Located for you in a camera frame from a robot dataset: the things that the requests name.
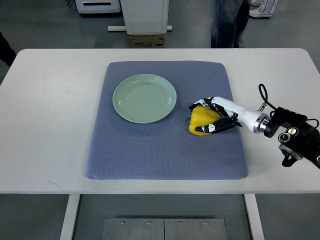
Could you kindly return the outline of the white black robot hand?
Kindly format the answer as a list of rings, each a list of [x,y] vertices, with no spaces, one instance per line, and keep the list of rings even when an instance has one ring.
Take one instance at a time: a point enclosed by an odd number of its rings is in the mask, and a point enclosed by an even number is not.
[[[262,111],[248,111],[244,107],[220,96],[203,98],[193,103],[189,109],[205,107],[219,113],[222,119],[216,120],[211,124],[198,126],[197,132],[216,134],[229,130],[235,126],[246,126],[253,133],[263,132],[263,124],[269,122],[269,117]]]

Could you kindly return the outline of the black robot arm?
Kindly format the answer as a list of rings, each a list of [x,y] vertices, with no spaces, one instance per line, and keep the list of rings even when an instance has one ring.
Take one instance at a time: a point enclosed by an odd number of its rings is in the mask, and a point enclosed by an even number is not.
[[[308,118],[305,115],[275,107],[268,101],[268,92],[261,83],[258,85],[259,93],[264,103],[261,105],[262,111],[266,105],[272,108],[270,115],[264,116],[259,122],[257,132],[272,138],[280,127],[285,131],[277,137],[284,159],[282,165],[291,167],[295,162],[303,158],[320,167],[320,132],[317,119]]]

